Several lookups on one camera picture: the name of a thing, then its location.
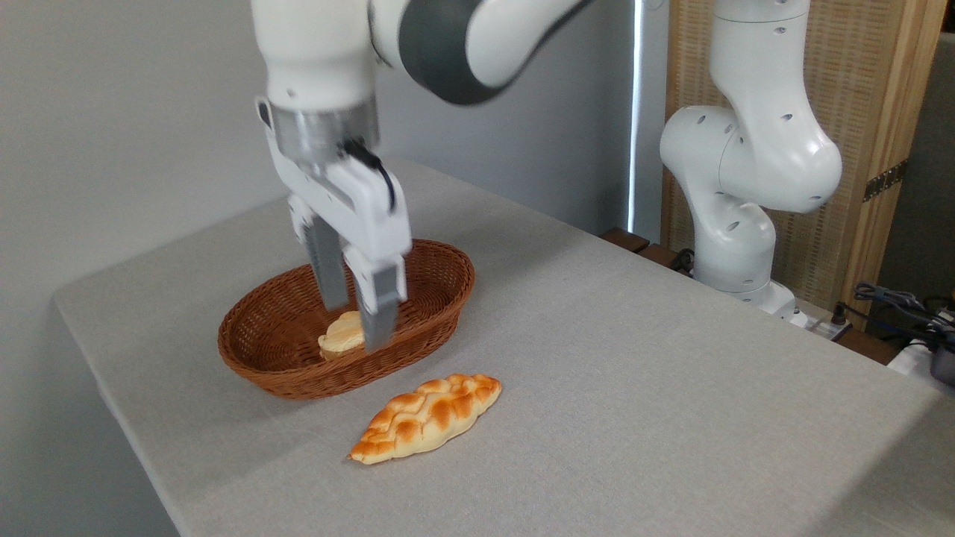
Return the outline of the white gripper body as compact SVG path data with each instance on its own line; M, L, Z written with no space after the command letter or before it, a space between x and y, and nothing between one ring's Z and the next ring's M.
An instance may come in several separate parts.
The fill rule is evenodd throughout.
M292 194L371 260L410 250L404 193L371 151L379 139L374 98L331 111L284 109L260 98L257 108L276 172Z

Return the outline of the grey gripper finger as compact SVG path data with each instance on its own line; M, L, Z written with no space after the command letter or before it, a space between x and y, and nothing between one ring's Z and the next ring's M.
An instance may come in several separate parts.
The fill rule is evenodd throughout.
M371 260L355 245L348 245L344 259L354 275L364 348L373 353L392 339L399 306L408 299L404 258L396 254Z
M289 197L289 210L295 235L307 249L325 309L347 306L347 278L339 234L298 196Z

